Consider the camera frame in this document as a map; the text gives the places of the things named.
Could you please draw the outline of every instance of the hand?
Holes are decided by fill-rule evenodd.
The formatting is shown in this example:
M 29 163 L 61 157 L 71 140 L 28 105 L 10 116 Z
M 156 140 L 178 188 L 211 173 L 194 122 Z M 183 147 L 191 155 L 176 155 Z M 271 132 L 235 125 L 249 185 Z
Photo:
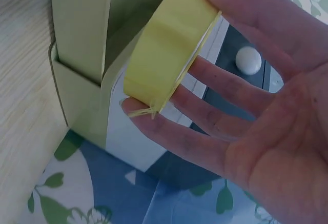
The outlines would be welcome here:
M 278 221 L 327 223 L 328 27 L 288 0 L 209 1 L 280 73 L 283 88 L 266 92 L 199 57 L 189 73 L 256 121 L 226 115 L 183 86 L 171 102 L 208 136 L 160 114 L 132 121 L 166 149 L 249 191 Z M 122 107 L 146 108 L 132 98 Z

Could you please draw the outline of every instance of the white button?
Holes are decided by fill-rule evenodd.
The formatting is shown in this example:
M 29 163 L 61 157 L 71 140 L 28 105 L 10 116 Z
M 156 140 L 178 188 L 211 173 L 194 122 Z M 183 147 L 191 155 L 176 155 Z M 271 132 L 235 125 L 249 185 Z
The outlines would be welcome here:
M 260 53 L 253 47 L 245 46 L 236 55 L 237 68 L 246 75 L 256 74 L 262 65 Z

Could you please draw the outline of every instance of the white panel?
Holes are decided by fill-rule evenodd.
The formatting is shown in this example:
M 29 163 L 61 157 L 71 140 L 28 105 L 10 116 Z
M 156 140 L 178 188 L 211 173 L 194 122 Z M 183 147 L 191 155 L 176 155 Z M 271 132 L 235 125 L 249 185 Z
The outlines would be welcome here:
M 228 22 L 221 18 L 214 27 L 200 55 L 215 63 L 228 29 Z M 117 158 L 145 172 L 165 152 L 166 149 L 145 137 L 123 113 L 119 102 L 127 96 L 123 93 L 123 82 L 126 66 L 121 70 L 113 86 L 107 127 L 106 150 Z M 198 97 L 203 97 L 206 86 L 187 74 L 182 84 L 193 91 Z M 171 103 L 161 112 L 166 118 L 189 127 L 192 121 L 182 115 Z

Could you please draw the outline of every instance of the wood grain surface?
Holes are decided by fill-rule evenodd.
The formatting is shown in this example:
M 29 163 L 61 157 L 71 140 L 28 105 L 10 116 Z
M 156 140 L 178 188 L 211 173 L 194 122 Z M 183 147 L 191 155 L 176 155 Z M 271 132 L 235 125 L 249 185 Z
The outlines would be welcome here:
M 48 48 L 50 0 L 0 0 L 0 223 L 22 208 L 67 132 Z

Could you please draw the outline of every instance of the roll of tape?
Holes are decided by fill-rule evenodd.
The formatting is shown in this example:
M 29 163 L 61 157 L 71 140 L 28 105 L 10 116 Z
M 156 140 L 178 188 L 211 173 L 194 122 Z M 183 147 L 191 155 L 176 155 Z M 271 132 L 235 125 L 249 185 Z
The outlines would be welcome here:
M 163 0 L 131 55 L 124 92 L 160 112 L 186 75 L 220 13 L 207 0 Z

